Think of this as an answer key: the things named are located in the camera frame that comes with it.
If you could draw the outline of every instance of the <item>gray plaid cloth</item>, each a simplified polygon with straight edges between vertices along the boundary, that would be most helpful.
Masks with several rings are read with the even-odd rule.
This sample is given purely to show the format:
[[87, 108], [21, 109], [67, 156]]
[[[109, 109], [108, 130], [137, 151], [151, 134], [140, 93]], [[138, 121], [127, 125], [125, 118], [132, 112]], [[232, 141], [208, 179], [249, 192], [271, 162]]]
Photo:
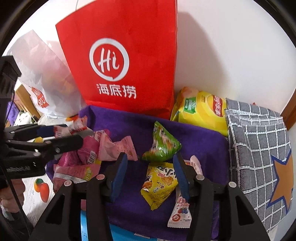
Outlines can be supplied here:
[[284, 160], [291, 150], [287, 129], [277, 112], [229, 99], [226, 102], [230, 178], [270, 232], [286, 215], [283, 200], [267, 205], [277, 181], [271, 156]]

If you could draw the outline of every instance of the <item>red circular seal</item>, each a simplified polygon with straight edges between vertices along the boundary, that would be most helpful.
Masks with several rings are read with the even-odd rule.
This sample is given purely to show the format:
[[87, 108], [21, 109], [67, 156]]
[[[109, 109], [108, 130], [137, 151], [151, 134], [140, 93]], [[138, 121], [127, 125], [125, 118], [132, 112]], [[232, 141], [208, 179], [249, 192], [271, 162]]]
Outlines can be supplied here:
[[172, 220], [174, 222], [178, 222], [180, 220], [181, 216], [179, 214], [175, 214], [174, 216], [172, 216]]

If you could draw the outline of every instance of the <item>white circle logo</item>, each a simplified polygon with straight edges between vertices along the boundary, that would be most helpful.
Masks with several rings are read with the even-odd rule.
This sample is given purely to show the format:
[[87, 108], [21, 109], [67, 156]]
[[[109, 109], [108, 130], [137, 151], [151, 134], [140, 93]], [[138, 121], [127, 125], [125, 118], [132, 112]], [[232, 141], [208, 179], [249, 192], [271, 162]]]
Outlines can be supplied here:
[[[106, 50], [107, 53], [105, 54], [105, 48], [102, 45], [112, 45], [116, 47], [122, 54], [123, 66], [121, 66], [121, 64], [118, 64], [116, 62], [115, 51], [112, 51], [112, 55], [111, 55], [111, 50], [108, 49]], [[100, 58], [100, 61], [97, 64], [95, 64], [94, 54], [96, 49], [100, 46], [102, 46], [101, 55], [100, 55], [101, 58]], [[123, 47], [123, 45], [120, 42], [110, 38], [99, 39], [92, 45], [89, 51], [89, 61], [91, 63], [93, 70], [97, 73], [98, 76], [111, 82], [116, 82], [121, 80], [126, 75], [129, 68], [129, 57], [126, 49]], [[122, 69], [122, 70], [120, 74], [116, 77], [106, 75], [106, 72], [107, 73], [110, 72], [110, 69], [112, 68], [113, 70], [119, 70], [119, 69]]]

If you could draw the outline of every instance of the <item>checkered fabric bag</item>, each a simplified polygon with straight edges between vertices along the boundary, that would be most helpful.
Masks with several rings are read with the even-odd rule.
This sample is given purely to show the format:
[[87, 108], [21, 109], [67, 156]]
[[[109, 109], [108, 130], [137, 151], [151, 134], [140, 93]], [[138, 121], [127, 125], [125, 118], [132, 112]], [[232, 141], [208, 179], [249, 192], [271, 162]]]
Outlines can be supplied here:
[[291, 206], [293, 160], [287, 128], [277, 112], [229, 99], [226, 102], [230, 178], [270, 232]]

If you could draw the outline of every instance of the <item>screw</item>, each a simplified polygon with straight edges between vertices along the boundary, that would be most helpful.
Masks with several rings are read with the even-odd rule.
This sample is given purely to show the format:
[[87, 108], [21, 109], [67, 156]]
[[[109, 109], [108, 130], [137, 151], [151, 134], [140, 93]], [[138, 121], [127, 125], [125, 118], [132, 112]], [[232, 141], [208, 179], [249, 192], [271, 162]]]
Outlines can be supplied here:
[[96, 176], [96, 178], [98, 180], [103, 180], [105, 178], [105, 175], [104, 174], [99, 174], [99, 175]]
[[199, 180], [199, 181], [202, 181], [202, 180], [205, 179], [205, 177], [203, 175], [201, 175], [201, 174], [198, 174], [198, 175], [196, 175], [196, 179]]
[[40, 156], [40, 155], [41, 155], [40, 152], [34, 152], [34, 153], [33, 153], [33, 156]]
[[72, 184], [72, 181], [71, 181], [71, 180], [68, 180], [68, 181], [65, 181], [65, 182], [64, 182], [64, 185], [65, 185], [66, 187], [70, 186], [71, 184]]
[[235, 188], [237, 186], [237, 184], [235, 182], [229, 182], [228, 185], [231, 187], [231, 188]]

